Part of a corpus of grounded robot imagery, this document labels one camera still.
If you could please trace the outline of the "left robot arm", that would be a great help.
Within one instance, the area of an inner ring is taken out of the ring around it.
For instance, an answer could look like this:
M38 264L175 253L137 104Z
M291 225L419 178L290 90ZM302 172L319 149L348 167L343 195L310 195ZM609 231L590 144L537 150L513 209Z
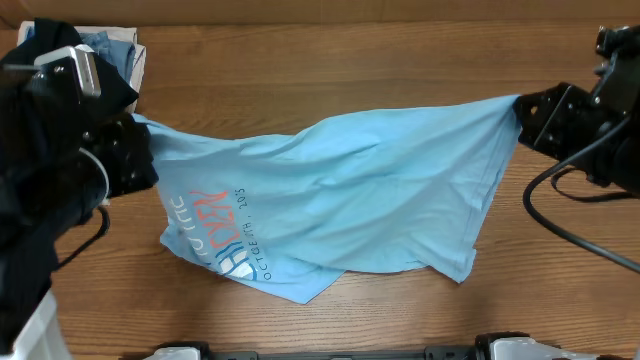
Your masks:
M51 276L55 242L108 200L158 180L143 124L103 111L95 56L66 46L1 68L1 356L67 359Z

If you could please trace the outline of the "light blue t-shirt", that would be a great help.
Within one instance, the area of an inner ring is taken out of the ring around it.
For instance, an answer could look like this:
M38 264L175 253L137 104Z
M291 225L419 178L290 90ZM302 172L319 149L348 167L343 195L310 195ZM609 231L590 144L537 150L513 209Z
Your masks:
M305 304L347 271L471 273L520 132L513 96L225 140L149 122L175 255Z

